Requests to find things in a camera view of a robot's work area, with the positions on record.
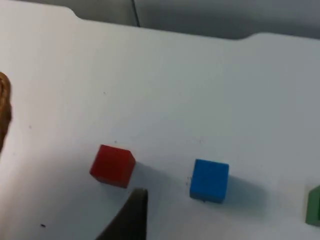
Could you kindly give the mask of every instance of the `gray wall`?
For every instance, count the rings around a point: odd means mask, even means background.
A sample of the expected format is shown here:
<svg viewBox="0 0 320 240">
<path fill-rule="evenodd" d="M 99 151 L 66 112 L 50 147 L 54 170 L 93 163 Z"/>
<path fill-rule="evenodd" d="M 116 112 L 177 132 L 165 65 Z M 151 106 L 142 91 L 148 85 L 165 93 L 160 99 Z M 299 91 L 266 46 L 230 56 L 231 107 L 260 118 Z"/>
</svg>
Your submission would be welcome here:
<svg viewBox="0 0 320 240">
<path fill-rule="evenodd" d="M 82 19 L 136 26 L 132 0 L 23 0 L 65 6 Z"/>
<path fill-rule="evenodd" d="M 320 38 L 319 0 L 135 0 L 142 27 L 239 39 L 258 32 Z"/>
<path fill-rule="evenodd" d="M 139 21 L 145 28 L 211 37 L 271 32 L 320 39 L 320 0 L 25 1 L 66 6 L 83 19 L 131 26 Z"/>
</svg>

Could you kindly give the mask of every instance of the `green cube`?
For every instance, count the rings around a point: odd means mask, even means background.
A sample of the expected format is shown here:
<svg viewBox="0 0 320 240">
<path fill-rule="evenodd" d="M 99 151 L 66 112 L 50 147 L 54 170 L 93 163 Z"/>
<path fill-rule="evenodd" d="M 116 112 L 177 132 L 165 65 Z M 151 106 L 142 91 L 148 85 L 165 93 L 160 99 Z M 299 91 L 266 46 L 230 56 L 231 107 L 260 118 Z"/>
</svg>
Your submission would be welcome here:
<svg viewBox="0 0 320 240">
<path fill-rule="evenodd" d="M 320 186 L 309 192 L 305 222 L 320 227 Z"/>
</svg>

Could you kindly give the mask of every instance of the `white table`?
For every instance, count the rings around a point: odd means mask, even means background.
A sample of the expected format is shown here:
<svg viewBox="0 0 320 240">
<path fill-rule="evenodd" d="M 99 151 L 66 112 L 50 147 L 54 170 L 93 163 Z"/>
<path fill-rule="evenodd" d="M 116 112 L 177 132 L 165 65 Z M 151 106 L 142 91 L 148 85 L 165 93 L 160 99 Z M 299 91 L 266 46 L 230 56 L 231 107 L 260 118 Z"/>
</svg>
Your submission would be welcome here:
<svg viewBox="0 0 320 240">
<path fill-rule="evenodd" d="M 320 184 L 320 41 L 198 37 L 1 0 L 0 71 L 13 85 L 0 239 L 94 239 L 134 187 L 149 189 L 149 240 L 319 239 L 304 218 Z M 100 144 L 132 151 L 128 189 L 89 175 Z M 195 158 L 230 164 L 223 205 L 189 198 Z"/>
</svg>

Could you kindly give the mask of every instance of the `blue cube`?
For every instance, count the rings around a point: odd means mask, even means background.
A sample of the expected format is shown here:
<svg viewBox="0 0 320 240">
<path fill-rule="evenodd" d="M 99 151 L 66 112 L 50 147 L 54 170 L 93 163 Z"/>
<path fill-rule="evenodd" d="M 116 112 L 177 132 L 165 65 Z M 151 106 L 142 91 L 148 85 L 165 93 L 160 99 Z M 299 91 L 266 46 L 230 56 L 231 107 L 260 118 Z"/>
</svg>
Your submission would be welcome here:
<svg viewBox="0 0 320 240">
<path fill-rule="evenodd" d="M 229 164 L 196 159 L 190 186 L 190 197 L 222 203 L 226 197 Z"/>
</svg>

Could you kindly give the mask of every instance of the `toy block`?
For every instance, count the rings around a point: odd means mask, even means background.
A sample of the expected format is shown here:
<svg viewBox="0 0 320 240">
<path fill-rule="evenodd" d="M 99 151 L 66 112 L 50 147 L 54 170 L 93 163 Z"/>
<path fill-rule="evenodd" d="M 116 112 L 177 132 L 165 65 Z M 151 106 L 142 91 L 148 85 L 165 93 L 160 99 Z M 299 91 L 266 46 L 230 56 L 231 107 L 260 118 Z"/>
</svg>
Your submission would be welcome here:
<svg viewBox="0 0 320 240">
<path fill-rule="evenodd" d="M 222 203 L 226 197 L 229 165 L 196 159 L 190 186 L 190 197 Z"/>
<path fill-rule="evenodd" d="M 129 150 L 101 145 L 90 174 L 99 182 L 127 188 L 135 164 Z"/>
<path fill-rule="evenodd" d="M 320 186 L 309 192 L 305 222 L 320 227 Z"/>
</svg>

